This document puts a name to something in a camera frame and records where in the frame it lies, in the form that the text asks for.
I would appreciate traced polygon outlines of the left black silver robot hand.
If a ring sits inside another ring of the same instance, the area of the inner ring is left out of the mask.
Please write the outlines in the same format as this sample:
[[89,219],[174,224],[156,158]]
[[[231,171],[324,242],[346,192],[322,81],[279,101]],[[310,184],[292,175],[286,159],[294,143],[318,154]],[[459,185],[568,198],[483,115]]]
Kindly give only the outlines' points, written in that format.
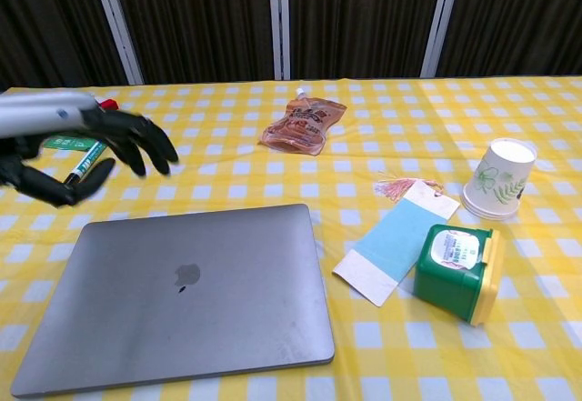
[[75,206],[95,194],[115,166],[113,158],[96,164],[86,177],[67,184],[29,165],[43,142],[55,135],[78,135],[107,147],[138,176],[146,176],[142,152],[162,175],[179,162],[165,131],[150,119],[104,108],[80,91],[1,95],[1,185],[54,207]]

